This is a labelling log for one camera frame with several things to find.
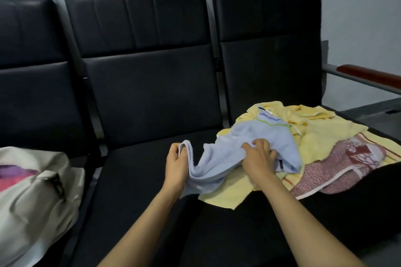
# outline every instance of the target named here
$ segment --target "pile of towels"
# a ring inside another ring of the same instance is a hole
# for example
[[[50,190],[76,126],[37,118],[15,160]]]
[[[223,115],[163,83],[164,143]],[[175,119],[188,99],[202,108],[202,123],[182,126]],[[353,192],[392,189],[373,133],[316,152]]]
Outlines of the pile of towels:
[[[190,142],[180,145],[179,153],[187,147],[189,163],[183,196],[199,194],[206,203],[235,209],[258,189],[240,166],[241,145],[255,138],[266,138],[278,152],[276,175],[298,199],[342,192],[374,169],[401,161],[401,146],[367,129],[319,106],[255,104],[214,144],[204,144],[198,165]]]

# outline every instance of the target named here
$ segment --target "black chair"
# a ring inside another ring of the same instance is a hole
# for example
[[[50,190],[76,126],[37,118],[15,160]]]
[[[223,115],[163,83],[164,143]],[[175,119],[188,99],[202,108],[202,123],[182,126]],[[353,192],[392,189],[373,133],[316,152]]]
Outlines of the black chair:
[[[62,151],[86,169],[100,152],[52,0],[0,0],[0,147]],[[56,265],[68,234],[41,261]]]
[[[222,120],[205,0],[65,1],[109,148],[71,260],[90,267],[161,188],[171,143],[189,139],[199,159]],[[154,265],[178,264],[202,206],[176,204]]]
[[[321,104],[321,0],[213,3],[231,123],[258,102]],[[370,131],[391,139],[374,129]],[[316,193],[301,202],[358,253],[401,231],[399,191],[394,181],[400,174],[400,163],[389,165],[375,170],[348,191]],[[205,205],[181,258],[181,266],[275,264],[295,265],[295,261],[261,192],[251,193],[234,211]]]

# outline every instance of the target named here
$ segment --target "white bag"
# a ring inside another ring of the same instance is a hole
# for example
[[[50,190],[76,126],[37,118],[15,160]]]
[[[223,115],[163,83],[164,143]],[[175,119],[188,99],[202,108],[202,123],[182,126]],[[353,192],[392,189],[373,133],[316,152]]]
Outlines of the white bag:
[[[31,267],[76,222],[85,172],[65,153],[15,147],[0,148],[5,165],[37,173],[0,191],[0,267]]]

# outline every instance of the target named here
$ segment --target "green stripe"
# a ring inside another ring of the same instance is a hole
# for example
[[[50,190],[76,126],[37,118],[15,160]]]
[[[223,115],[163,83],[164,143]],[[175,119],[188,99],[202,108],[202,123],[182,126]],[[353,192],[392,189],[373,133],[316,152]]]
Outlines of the green stripe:
[[[269,122],[265,122],[264,120],[260,120],[259,118],[255,118],[256,120],[263,122],[263,123],[267,123],[269,126],[283,126],[283,127],[290,127],[290,125],[284,125],[283,123],[276,123],[276,124],[271,124]]]

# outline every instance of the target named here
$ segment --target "light blue cloth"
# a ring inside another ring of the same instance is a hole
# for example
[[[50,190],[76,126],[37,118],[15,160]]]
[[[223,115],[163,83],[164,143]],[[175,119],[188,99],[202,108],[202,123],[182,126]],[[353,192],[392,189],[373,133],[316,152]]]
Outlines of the light blue cloth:
[[[242,144],[252,147],[256,138],[265,138],[270,148],[278,152],[275,170],[299,173],[302,161],[289,124],[259,107],[259,115],[253,120],[236,123],[227,135],[219,136],[214,144],[203,144],[204,152],[197,166],[194,165],[193,150],[189,140],[184,140],[178,156],[187,147],[189,175],[181,197],[189,194],[210,193],[223,182],[224,177],[245,158]]]

